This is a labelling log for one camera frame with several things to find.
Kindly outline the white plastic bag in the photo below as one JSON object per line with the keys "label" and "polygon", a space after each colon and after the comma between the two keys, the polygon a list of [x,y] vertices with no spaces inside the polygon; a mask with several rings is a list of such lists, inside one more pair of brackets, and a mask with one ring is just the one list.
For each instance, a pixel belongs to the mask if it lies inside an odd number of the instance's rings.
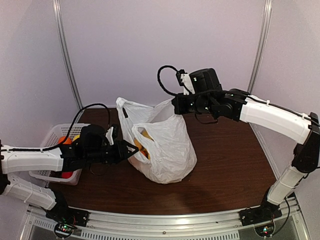
{"label": "white plastic bag", "polygon": [[153,139],[145,143],[150,160],[140,152],[128,159],[146,178],[158,184],[177,183],[194,169],[197,156],[186,122],[175,114],[170,99],[148,106],[118,97],[116,109],[124,140],[133,144],[137,138],[143,143],[143,129]]}

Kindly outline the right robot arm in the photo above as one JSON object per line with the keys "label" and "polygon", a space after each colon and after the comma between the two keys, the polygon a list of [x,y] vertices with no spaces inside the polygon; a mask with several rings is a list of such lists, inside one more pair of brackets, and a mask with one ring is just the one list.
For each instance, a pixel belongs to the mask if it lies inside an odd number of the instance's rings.
{"label": "right robot arm", "polygon": [[239,213],[243,225],[268,222],[281,216],[281,202],[318,167],[320,125],[317,114],[285,109],[243,90],[223,90],[213,68],[192,73],[181,69],[175,75],[183,87],[183,92],[172,100],[176,114],[209,114],[214,120],[225,117],[267,128],[296,142],[292,162],[265,192],[260,206]]}

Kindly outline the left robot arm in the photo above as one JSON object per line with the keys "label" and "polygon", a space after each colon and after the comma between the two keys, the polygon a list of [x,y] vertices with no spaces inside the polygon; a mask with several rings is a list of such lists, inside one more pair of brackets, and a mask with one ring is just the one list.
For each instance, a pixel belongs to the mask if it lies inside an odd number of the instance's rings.
{"label": "left robot arm", "polygon": [[126,140],[118,140],[118,127],[105,130],[89,124],[70,144],[63,141],[47,148],[0,147],[0,193],[38,206],[46,217],[68,225],[85,226],[89,213],[69,207],[64,195],[35,185],[14,173],[24,171],[74,172],[92,164],[118,164],[139,149]]}

